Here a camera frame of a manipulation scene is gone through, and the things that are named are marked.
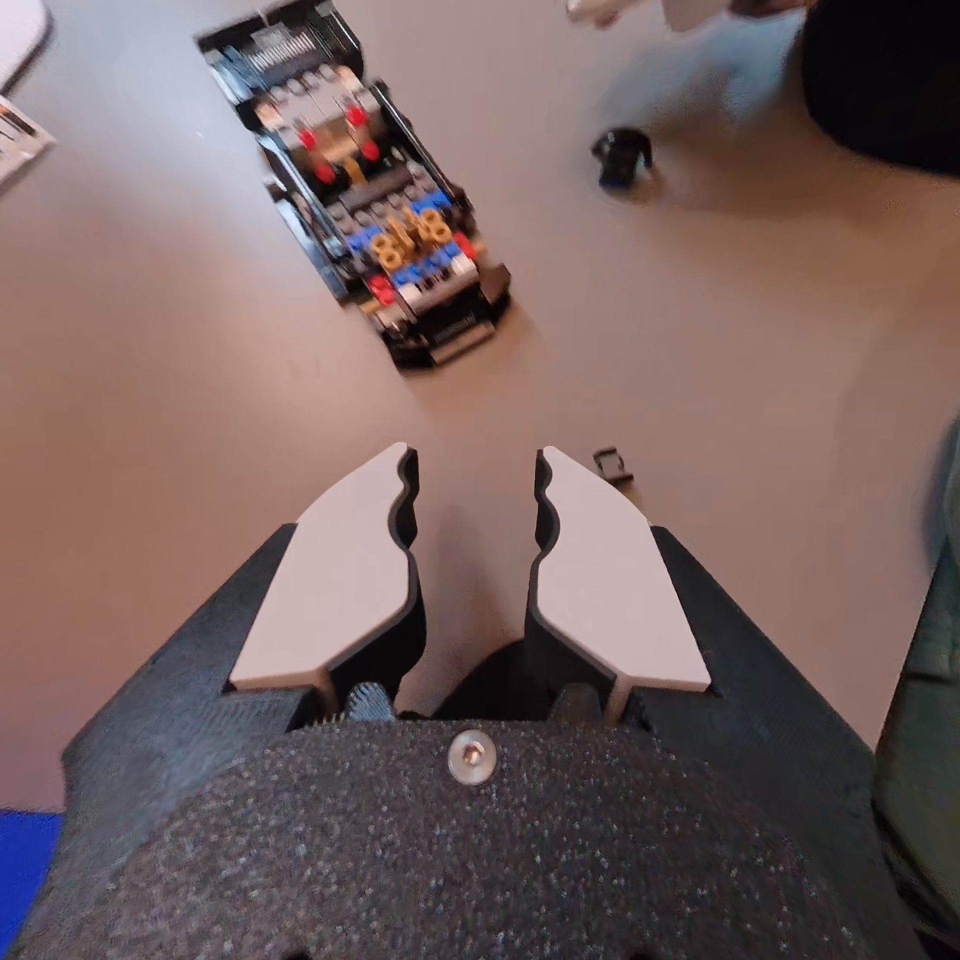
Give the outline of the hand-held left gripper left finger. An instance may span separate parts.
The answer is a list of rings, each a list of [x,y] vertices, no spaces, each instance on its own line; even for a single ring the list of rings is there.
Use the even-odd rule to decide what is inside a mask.
[[[229,674],[235,690],[311,688],[326,714],[365,682],[396,698],[426,649],[418,493],[417,450],[395,442],[306,508]]]

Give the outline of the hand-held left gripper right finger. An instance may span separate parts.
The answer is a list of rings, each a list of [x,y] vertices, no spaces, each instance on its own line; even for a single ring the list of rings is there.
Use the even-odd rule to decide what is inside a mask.
[[[639,507],[556,446],[536,452],[534,499],[525,658],[547,710],[577,688],[618,723],[634,690],[710,692],[709,667]]]

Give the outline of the black lego wheel arch piece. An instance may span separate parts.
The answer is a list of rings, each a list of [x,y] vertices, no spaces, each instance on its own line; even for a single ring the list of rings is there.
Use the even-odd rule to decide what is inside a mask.
[[[633,126],[605,130],[591,145],[590,155],[599,163],[598,185],[607,191],[632,188],[639,170],[654,167],[651,138]]]

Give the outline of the partly built lego car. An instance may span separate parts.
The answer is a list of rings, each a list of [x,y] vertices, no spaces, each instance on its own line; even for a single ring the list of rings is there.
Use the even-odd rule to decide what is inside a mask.
[[[367,78],[332,2],[272,4],[194,41],[269,168],[278,214],[398,370],[437,368],[495,337],[510,270],[387,84]]]

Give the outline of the black and white sticker sheet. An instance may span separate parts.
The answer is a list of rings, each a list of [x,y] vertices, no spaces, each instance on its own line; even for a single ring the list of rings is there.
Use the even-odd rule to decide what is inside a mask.
[[[4,96],[1,97],[1,194],[18,184],[57,139]]]

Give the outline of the book stand with white base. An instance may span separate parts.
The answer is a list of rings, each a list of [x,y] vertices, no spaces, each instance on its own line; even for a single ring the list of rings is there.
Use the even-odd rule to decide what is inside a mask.
[[[52,27],[47,2],[1,1],[1,94],[14,89],[42,52]]]

